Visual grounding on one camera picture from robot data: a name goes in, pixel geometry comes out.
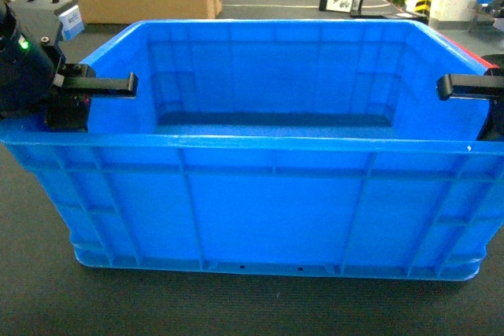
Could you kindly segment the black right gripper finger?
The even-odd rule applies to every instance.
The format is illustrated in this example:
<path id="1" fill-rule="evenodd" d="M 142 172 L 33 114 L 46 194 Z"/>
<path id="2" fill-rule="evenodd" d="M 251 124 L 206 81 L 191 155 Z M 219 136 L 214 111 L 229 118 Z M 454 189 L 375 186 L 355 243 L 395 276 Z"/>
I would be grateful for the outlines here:
<path id="1" fill-rule="evenodd" d="M 503 77 L 446 74 L 437 81 L 436 93 L 441 101 L 451 98 L 500 101 L 503 99 Z"/>

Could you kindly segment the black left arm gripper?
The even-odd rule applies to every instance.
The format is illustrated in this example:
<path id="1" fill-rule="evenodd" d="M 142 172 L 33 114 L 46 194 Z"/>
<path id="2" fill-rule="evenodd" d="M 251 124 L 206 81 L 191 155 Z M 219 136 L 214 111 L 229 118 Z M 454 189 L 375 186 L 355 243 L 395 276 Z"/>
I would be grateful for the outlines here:
<path id="1" fill-rule="evenodd" d="M 61 52 L 61 13 L 77 0 L 1 0 L 1 118 L 43 114 L 54 131 L 86 131 L 91 97 L 134 98 L 139 78 L 95 78 Z"/>

